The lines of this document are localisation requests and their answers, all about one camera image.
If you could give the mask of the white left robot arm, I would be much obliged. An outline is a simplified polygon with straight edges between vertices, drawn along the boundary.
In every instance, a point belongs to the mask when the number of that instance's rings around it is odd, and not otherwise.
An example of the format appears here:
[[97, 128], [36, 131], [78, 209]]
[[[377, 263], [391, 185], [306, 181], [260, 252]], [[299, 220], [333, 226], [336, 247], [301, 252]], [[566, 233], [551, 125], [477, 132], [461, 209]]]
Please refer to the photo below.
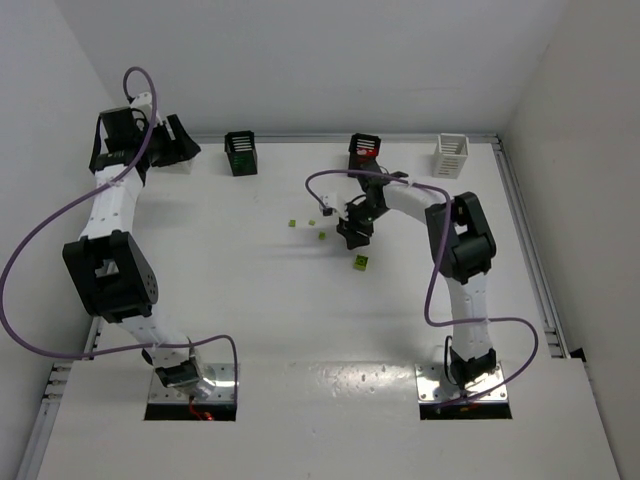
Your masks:
[[137, 245], [133, 220], [148, 170], [192, 159], [199, 146], [175, 115], [161, 118], [141, 99], [103, 111], [90, 161], [100, 192], [79, 239], [62, 256], [85, 310], [127, 331], [161, 384], [190, 394], [203, 369], [189, 338], [161, 316], [156, 275]]

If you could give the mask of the lime lego brick mid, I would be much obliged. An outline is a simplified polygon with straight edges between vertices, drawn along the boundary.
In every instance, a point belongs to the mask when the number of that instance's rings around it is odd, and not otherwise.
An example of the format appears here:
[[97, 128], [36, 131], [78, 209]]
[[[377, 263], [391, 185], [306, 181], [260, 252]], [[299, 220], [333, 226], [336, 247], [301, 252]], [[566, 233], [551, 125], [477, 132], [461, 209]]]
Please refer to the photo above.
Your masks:
[[367, 269], [368, 261], [369, 258], [367, 256], [357, 255], [354, 260], [353, 268], [359, 271], [365, 271]]

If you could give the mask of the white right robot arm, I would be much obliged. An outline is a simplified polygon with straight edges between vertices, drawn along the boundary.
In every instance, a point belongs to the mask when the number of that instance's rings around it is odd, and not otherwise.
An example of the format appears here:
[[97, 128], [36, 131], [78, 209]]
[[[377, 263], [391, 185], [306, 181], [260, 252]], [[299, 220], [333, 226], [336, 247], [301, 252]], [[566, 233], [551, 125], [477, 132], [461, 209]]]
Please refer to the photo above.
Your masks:
[[444, 278], [453, 316], [446, 362], [449, 379], [462, 389], [494, 370], [497, 353], [489, 336], [486, 284], [497, 247], [478, 197], [465, 192], [451, 198], [439, 188], [411, 183], [402, 172], [347, 174], [357, 179], [362, 197], [342, 203], [322, 200], [324, 214], [338, 214], [336, 230], [347, 248], [369, 245], [374, 222], [390, 211], [425, 225], [435, 267], [427, 295], [433, 295], [437, 277]]

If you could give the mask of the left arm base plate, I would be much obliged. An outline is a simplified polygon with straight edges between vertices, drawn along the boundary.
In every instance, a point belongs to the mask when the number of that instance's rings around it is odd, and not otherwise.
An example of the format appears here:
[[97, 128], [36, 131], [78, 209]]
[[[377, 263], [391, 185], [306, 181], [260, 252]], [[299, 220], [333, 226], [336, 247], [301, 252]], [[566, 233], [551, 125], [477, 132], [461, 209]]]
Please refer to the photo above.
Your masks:
[[235, 401], [236, 381], [232, 363], [205, 363], [197, 382], [180, 387], [165, 387], [152, 376], [147, 402], [149, 404], [184, 404], [193, 398], [196, 404], [226, 405]]

